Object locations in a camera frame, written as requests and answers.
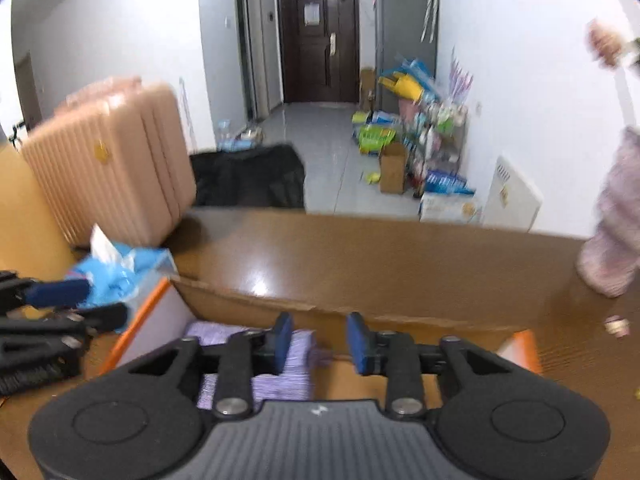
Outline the purple knitted towel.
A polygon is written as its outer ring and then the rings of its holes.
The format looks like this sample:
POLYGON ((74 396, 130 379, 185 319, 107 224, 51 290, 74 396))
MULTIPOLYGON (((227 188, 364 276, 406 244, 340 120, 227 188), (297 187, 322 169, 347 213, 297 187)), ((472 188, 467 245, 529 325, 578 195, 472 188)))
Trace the purple knitted towel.
MULTIPOLYGON (((195 321, 186 326, 187 337, 196 337, 203 346, 224 344, 235 334, 250 330, 246 326, 195 321)), ((262 374, 252 378, 256 410, 265 400, 308 401, 312 398, 311 371, 314 368, 316 337, 312 330, 294 330, 288 356, 280 375, 262 374)))

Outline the pink ribbed suitcase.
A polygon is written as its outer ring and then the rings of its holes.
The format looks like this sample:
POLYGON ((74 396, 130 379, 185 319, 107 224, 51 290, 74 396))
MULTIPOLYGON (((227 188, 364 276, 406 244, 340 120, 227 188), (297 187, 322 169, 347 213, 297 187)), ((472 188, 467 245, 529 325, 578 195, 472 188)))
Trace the pink ribbed suitcase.
POLYGON ((94 228, 157 247, 194 203, 196 183, 170 84, 97 82, 69 96, 21 148, 73 247, 94 228))

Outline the green plastic basket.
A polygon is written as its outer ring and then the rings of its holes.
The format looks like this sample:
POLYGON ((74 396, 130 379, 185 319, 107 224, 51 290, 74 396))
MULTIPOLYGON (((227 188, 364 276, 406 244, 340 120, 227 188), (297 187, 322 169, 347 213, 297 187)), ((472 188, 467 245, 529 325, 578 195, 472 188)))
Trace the green plastic basket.
POLYGON ((363 125, 357 134, 358 148, 363 155, 378 155, 383 148, 391 144, 396 130, 380 125, 363 125))

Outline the cluttered storage rack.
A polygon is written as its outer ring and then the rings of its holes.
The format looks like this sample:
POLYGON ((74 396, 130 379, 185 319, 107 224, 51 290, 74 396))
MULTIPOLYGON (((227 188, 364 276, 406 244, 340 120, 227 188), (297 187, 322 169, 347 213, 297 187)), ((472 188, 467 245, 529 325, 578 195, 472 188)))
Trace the cluttered storage rack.
POLYGON ((402 144, 407 150, 406 177, 413 196, 424 193, 468 194, 462 156, 468 132, 468 110, 449 101, 399 101, 402 144))

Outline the yellow watering can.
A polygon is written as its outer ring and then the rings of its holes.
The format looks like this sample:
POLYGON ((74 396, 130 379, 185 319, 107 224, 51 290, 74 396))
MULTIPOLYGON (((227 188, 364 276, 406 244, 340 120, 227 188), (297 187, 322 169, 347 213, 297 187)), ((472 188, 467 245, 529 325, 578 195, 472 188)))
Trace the yellow watering can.
POLYGON ((390 76, 381 76, 378 83, 398 98, 419 103, 427 95, 427 88, 410 74, 393 72, 390 76))

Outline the small brown cardboard box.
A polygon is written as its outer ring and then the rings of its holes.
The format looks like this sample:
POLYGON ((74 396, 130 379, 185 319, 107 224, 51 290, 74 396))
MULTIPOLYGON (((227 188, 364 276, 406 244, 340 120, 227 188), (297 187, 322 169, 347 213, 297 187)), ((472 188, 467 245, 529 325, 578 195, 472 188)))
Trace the small brown cardboard box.
POLYGON ((402 194, 405 189, 407 150, 399 142, 390 143, 380 153, 380 191, 385 194, 402 194))

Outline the grey refrigerator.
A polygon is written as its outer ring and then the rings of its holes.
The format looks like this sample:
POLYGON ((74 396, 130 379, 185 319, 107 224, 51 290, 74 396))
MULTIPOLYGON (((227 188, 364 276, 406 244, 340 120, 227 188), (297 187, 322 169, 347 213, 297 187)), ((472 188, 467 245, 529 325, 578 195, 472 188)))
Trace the grey refrigerator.
POLYGON ((436 74, 439 18, 434 36, 432 22, 426 32, 428 0, 375 0, 375 68, 381 77, 398 72, 403 60, 421 61, 432 77, 436 74))

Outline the pinkish ceramic vase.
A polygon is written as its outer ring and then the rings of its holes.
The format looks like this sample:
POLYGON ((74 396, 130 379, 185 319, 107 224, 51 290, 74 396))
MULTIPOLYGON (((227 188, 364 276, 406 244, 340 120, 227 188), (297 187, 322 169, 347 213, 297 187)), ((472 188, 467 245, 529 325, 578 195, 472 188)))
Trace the pinkish ceramic vase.
POLYGON ((576 270, 599 294, 622 296, 639 272, 639 128, 627 127, 597 200, 599 223, 576 270))

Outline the red orange cardboard box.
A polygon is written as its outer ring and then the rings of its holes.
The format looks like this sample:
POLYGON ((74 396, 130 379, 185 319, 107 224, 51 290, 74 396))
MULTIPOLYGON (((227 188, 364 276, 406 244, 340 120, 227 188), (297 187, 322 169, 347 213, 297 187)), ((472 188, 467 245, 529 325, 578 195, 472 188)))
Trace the red orange cardboard box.
MULTIPOLYGON (((314 396, 318 399, 383 399, 381 378, 356 377, 350 365, 347 344, 347 308, 302 304, 220 290, 186 278, 162 278, 132 317, 124 332, 109 336, 111 349, 103 349, 101 372, 106 374, 146 352, 167 344, 184 333, 186 326, 201 320, 224 325, 264 328, 280 312, 293 315, 296 330, 312 330, 316 336, 320 362, 314 375, 314 396)), ((536 339, 531 330, 514 326, 474 325, 443 318, 408 318, 403 315, 364 316, 371 330, 406 332, 417 342, 437 344, 443 336, 454 335, 498 353, 530 370, 542 372, 536 339)))

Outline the black bag on floor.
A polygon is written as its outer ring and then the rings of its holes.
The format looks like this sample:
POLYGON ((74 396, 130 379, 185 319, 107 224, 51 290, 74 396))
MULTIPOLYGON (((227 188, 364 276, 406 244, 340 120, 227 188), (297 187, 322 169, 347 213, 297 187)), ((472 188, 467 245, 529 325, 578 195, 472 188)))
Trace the black bag on floor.
POLYGON ((201 152, 190 162, 195 207, 306 209, 306 170, 291 144, 201 152))

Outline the white flat panel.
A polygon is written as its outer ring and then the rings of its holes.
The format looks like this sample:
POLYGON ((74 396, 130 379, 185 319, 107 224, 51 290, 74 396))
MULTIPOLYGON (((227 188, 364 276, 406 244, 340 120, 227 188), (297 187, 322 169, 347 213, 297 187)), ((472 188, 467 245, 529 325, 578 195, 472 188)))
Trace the white flat panel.
POLYGON ((529 232, 541 205, 542 195, 536 186, 500 155, 483 209, 483 226, 529 232))

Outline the blue tissue pack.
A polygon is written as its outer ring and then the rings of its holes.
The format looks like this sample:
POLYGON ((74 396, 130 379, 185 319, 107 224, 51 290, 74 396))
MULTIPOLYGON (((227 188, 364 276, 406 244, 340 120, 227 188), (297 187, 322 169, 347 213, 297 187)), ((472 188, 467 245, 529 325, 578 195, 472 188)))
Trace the blue tissue pack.
POLYGON ((126 304, 128 320, 117 330, 122 333, 160 280, 176 273, 175 260, 168 249, 112 242, 95 224, 90 236, 90 254, 70 268, 65 278, 84 278, 90 283, 89 296, 80 304, 81 309, 126 304))

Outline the dark brown entrance door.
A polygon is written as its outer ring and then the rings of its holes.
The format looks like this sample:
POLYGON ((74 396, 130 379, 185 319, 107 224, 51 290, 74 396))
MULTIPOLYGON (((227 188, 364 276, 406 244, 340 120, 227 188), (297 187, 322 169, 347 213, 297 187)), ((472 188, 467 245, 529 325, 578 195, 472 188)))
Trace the dark brown entrance door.
POLYGON ((278 0, 287 103, 359 99, 359 0, 278 0))

